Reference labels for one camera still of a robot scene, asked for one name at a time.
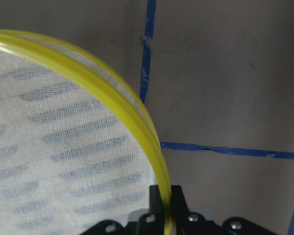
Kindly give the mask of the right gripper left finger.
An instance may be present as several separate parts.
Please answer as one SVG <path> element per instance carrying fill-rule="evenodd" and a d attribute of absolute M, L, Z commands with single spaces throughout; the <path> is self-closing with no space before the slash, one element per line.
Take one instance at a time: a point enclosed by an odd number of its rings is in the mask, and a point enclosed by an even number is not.
<path fill-rule="evenodd" d="M 149 186 L 148 222 L 164 220 L 165 210 L 158 185 Z"/>

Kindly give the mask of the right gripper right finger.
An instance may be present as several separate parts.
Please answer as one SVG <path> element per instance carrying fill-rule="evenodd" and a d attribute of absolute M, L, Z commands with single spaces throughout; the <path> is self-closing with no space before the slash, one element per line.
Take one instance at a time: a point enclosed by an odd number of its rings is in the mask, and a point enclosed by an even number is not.
<path fill-rule="evenodd" d="M 177 223 L 188 221 L 189 209 L 182 187 L 179 185 L 171 186 L 171 212 Z"/>

